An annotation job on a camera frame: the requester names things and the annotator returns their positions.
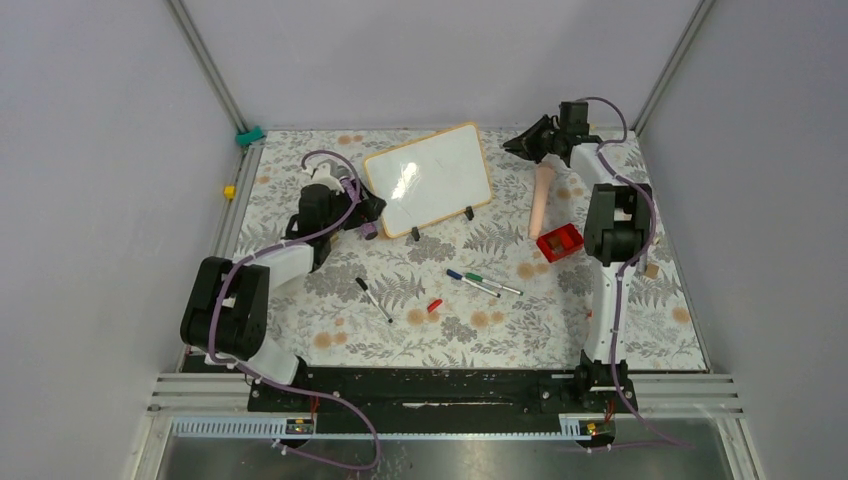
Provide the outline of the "red marker cap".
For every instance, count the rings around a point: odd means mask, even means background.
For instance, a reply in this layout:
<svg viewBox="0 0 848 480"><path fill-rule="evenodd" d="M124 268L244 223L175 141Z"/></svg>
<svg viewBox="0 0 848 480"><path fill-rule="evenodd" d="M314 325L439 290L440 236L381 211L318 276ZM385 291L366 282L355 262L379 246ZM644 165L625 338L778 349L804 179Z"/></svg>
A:
<svg viewBox="0 0 848 480"><path fill-rule="evenodd" d="M442 299L436 299L436 300L432 301L432 302L431 302L431 303L427 306L427 312L428 312L428 313L432 313L432 312L434 312L434 311L435 311L435 310L436 310L436 309L437 309L437 308L438 308L438 307L439 307L442 303L443 303L443 300L442 300Z"/></svg>

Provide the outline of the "yellow framed whiteboard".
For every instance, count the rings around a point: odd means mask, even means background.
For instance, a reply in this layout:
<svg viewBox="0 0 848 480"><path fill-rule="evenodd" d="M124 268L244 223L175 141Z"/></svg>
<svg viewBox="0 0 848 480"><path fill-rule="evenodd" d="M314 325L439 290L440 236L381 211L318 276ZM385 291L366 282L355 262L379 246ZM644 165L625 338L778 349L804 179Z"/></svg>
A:
<svg viewBox="0 0 848 480"><path fill-rule="evenodd" d="M385 234L403 237L493 198L478 126L464 123L366 157L370 190L386 201Z"/></svg>

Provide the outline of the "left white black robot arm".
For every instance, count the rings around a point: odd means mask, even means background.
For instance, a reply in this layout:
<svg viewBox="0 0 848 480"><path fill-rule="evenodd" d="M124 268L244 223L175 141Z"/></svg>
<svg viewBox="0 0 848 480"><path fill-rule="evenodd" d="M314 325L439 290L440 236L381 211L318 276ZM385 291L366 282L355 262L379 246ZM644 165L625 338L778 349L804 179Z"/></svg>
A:
<svg viewBox="0 0 848 480"><path fill-rule="evenodd" d="M310 385L297 374L302 361L267 332L271 293L320 268L340 230L373 225L386 207L360 182L340 189L312 183L300 191L298 210L279 244L242 263L202 260L180 325L181 340L213 363L243 365L273 382L272 398L288 411L309 401Z"/></svg>

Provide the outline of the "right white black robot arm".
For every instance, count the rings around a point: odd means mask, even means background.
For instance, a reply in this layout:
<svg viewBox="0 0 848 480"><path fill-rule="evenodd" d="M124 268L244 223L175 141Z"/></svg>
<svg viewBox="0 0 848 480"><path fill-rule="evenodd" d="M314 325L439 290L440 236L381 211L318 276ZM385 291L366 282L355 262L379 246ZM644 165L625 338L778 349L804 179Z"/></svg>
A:
<svg viewBox="0 0 848 480"><path fill-rule="evenodd" d="M583 239L593 260L593 323L572 381L575 402L597 412L624 385L622 353L631 279L656 232L651 188L619 173L604 155L609 142L590 131L589 98L564 101L556 116L545 115L503 149L536 165L528 235L541 236L547 198L559 158L590 188Z"/></svg>

